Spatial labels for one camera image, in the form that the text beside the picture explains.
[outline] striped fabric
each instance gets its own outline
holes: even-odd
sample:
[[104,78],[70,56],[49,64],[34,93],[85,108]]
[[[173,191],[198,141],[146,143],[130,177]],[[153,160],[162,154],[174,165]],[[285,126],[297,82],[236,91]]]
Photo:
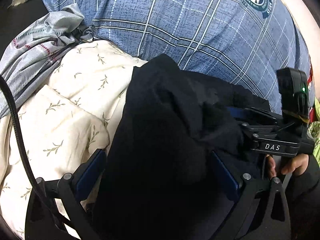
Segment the striped fabric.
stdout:
[[49,11],[76,2],[96,38],[144,60],[166,53],[180,69],[248,88],[276,113],[276,70],[288,66],[309,76],[308,49],[280,0],[43,1]]

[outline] blue gripper pad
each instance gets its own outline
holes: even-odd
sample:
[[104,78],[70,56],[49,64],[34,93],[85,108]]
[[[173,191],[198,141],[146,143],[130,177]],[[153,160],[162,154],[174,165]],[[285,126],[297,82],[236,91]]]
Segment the blue gripper pad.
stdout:
[[231,106],[227,107],[227,109],[233,118],[248,119],[249,117],[248,111],[244,109]]
[[77,202],[88,198],[98,177],[104,171],[107,163],[107,154],[96,149],[86,163],[82,163],[73,173],[72,188]]
[[227,198],[231,201],[238,201],[241,186],[215,152],[210,154],[209,165]]

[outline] bedding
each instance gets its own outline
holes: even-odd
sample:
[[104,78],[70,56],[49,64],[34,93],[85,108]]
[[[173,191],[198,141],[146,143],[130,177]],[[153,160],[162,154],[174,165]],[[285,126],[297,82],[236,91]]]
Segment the bedding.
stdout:
[[[108,41],[71,49],[18,114],[35,177],[60,179],[74,172],[97,149],[109,150],[122,117],[133,66],[146,61]],[[23,169],[10,115],[0,120],[0,208],[9,227],[24,238],[31,186]],[[94,201],[93,190],[86,202]],[[66,215],[61,201],[59,211]],[[69,233],[77,236],[68,228]]]
[[17,7],[9,7],[6,10],[0,10],[0,57],[2,57],[8,44],[21,33],[25,28],[31,25],[37,19],[45,16],[48,10],[42,0],[29,0]]
[[165,53],[180,69],[240,84],[267,99],[278,114],[276,70],[288,66],[309,76],[308,49],[281,0],[43,2],[48,11],[76,2],[95,37],[109,39],[144,60]]
[[[81,24],[84,16],[76,4],[48,13],[36,20],[6,48],[0,74],[20,107],[57,67],[61,58],[82,41],[92,41],[92,31]],[[0,94],[0,118],[9,113]]]

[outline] black cloth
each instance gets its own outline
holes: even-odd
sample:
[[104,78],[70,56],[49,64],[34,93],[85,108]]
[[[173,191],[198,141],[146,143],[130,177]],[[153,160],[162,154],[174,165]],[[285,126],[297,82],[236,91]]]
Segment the black cloth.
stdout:
[[203,239],[233,206],[207,170],[223,151],[254,177],[243,135],[225,106],[269,110],[241,86],[181,71],[167,55],[134,68],[108,153],[94,225],[109,239]]
[[306,171],[292,176],[286,189],[292,239],[320,238],[320,168],[313,155]]

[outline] green fabric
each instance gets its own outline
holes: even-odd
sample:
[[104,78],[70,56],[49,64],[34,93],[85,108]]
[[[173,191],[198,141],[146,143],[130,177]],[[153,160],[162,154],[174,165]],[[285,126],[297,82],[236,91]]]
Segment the green fabric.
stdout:
[[[315,98],[315,110],[317,119],[320,120],[320,103],[317,98]],[[315,148],[313,150],[313,155],[315,156],[319,166],[320,166],[320,121],[315,121],[310,124],[308,131],[311,133],[312,137],[315,139]]]

